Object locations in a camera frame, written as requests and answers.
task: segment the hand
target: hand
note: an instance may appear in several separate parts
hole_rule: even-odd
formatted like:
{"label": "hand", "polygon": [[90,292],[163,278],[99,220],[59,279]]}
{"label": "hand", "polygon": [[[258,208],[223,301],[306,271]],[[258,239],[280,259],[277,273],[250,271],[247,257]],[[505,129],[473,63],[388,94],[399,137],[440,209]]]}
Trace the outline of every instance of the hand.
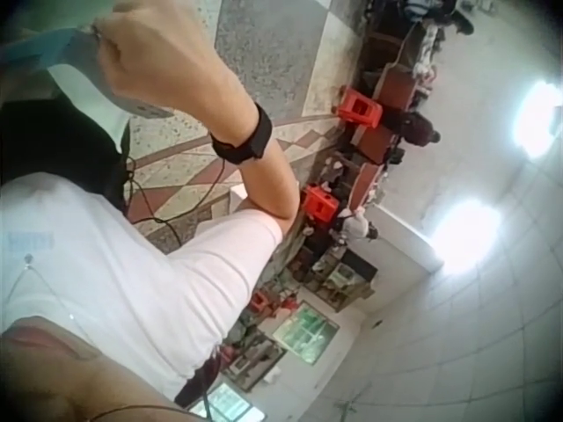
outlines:
{"label": "hand", "polygon": [[94,26],[99,63],[117,95],[191,114],[235,145],[256,128],[252,99],[190,8],[173,0],[130,0]]}

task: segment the red object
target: red object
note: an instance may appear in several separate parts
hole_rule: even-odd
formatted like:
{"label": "red object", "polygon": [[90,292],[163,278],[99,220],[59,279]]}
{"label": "red object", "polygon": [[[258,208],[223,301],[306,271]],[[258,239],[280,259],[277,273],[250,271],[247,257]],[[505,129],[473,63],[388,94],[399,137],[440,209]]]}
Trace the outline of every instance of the red object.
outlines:
{"label": "red object", "polygon": [[351,88],[346,88],[336,114],[345,121],[375,128],[379,124],[383,112],[381,105],[373,99],[365,97]]}
{"label": "red object", "polygon": [[303,208],[314,220],[329,222],[338,209],[338,200],[319,186],[307,186]]}
{"label": "red object", "polygon": [[264,295],[260,291],[256,291],[252,294],[252,299],[248,304],[248,307],[252,312],[257,314],[261,313],[267,306],[270,304],[270,301],[267,299],[266,295]]}
{"label": "red object", "polygon": [[290,297],[284,299],[280,308],[289,309],[291,312],[298,310],[299,303],[297,302],[297,298],[294,295],[291,295]]}

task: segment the fabric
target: fabric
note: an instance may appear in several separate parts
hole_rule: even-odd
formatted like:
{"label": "fabric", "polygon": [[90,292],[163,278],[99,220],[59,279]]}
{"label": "fabric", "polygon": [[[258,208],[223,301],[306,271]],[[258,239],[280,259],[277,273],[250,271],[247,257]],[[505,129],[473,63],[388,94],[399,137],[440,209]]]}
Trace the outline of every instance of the fabric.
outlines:
{"label": "fabric", "polygon": [[129,127],[121,135],[120,154],[106,131],[62,94],[5,104],[0,109],[1,184],[44,171],[103,194],[125,212]]}
{"label": "fabric", "polygon": [[434,126],[427,118],[418,112],[413,112],[406,116],[401,134],[408,143],[426,147],[431,142]]}
{"label": "fabric", "polygon": [[441,6],[439,0],[406,0],[404,11],[411,22],[420,22],[430,10]]}
{"label": "fabric", "polygon": [[104,197],[47,173],[4,185],[0,213],[2,332],[43,317],[171,400],[227,335],[282,240],[273,218],[245,210],[165,256]]}

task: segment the white sleeve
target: white sleeve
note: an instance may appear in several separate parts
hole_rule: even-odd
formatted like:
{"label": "white sleeve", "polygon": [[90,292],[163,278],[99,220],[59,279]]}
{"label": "white sleeve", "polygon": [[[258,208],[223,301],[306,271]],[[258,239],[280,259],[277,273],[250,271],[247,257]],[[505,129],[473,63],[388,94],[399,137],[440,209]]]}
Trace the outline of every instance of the white sleeve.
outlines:
{"label": "white sleeve", "polygon": [[282,230],[270,215],[246,209],[212,221],[169,255],[213,337],[227,336],[281,241]]}

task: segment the window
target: window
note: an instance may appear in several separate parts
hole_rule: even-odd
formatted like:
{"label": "window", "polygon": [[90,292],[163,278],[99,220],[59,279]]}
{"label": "window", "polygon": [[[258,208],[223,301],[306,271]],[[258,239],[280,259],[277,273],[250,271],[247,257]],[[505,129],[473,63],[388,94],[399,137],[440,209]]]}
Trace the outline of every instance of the window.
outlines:
{"label": "window", "polygon": [[[214,422],[262,422],[266,419],[263,412],[248,403],[225,382],[214,389],[208,398]],[[190,412],[202,418],[207,417],[203,400],[192,407]]]}
{"label": "window", "polygon": [[275,331],[274,338],[305,362],[314,365],[338,328],[338,325],[303,302],[297,312]]}

